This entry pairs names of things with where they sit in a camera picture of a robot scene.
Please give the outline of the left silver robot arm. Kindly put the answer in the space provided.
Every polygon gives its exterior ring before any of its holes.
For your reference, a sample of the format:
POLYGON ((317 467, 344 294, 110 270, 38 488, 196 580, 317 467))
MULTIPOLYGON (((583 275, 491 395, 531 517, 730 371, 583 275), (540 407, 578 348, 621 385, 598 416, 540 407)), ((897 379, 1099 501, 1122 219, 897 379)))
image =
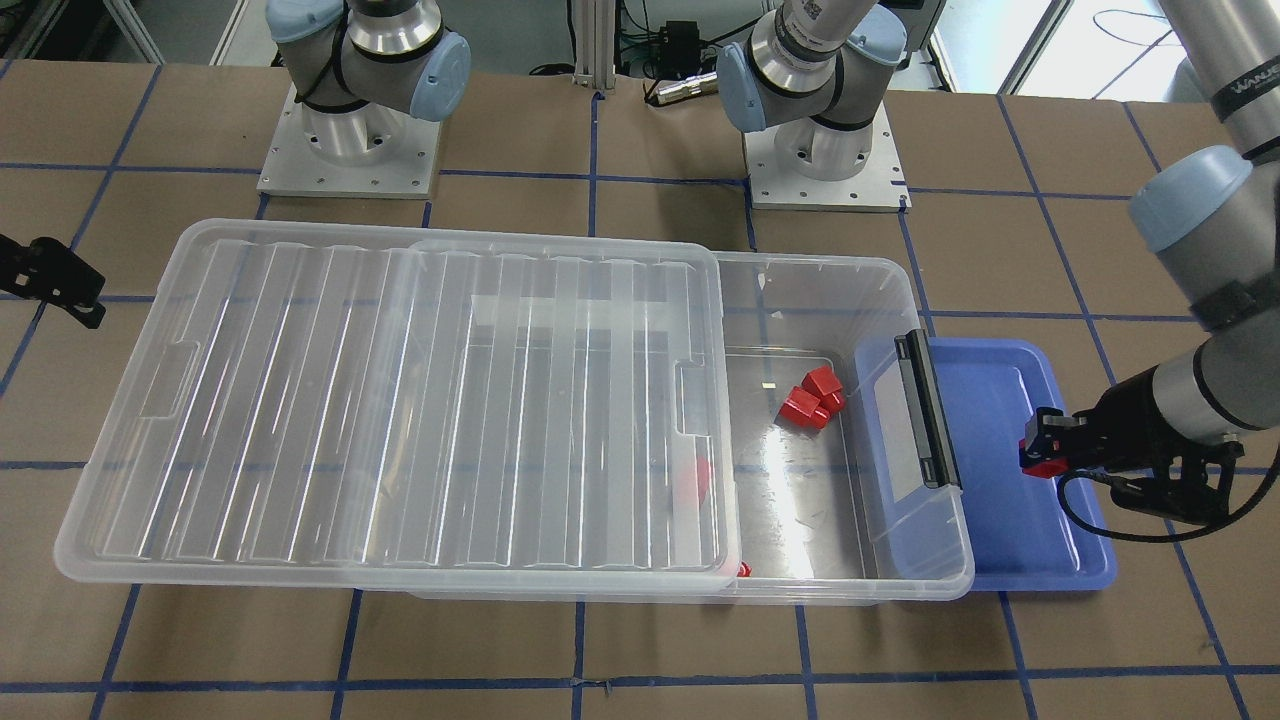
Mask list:
MULTIPOLYGON (((1036 410, 1021 470, 1056 483, 1065 516, 1073 480, 1105 484, 1121 509, 1187 524, 1185 541, 1242 520, 1277 482, 1271 464, 1231 509, 1242 437, 1277 425, 1277 4, 1164 1, 1230 145, 1193 152, 1139 188, 1129 214, 1181 290, 1206 341, 1108 388, 1091 409, 1036 410)), ((874 1, 786 1, 717 53, 726 115, 781 140, 796 170, 836 182, 858 172, 905 28, 874 1)))

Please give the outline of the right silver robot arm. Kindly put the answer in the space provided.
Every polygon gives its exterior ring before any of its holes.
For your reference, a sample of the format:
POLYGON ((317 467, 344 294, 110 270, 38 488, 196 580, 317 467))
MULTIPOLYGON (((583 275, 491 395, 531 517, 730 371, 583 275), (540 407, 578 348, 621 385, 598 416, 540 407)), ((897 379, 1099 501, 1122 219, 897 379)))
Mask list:
POLYGON ((451 29, 434 1, 270 1, 265 22, 294 92, 285 142, 268 155, 274 195, 306 158, 321 164, 316 184, 361 167, 407 165, 407 179, 433 158, 408 158, 419 132, 436 128, 461 102, 472 68, 468 41, 451 29))

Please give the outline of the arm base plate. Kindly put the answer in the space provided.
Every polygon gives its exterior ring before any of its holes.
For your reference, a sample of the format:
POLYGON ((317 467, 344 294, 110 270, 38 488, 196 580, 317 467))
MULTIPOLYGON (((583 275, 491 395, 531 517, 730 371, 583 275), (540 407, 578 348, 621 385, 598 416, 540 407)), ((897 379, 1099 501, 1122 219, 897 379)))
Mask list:
POLYGON ((429 200, 442 128, 376 104, 320 113, 289 87, 256 188, 271 197, 429 200))
POLYGON ((812 119, 746 133, 751 205, 760 210, 899 213, 913 206, 884 104, 836 131, 812 119))

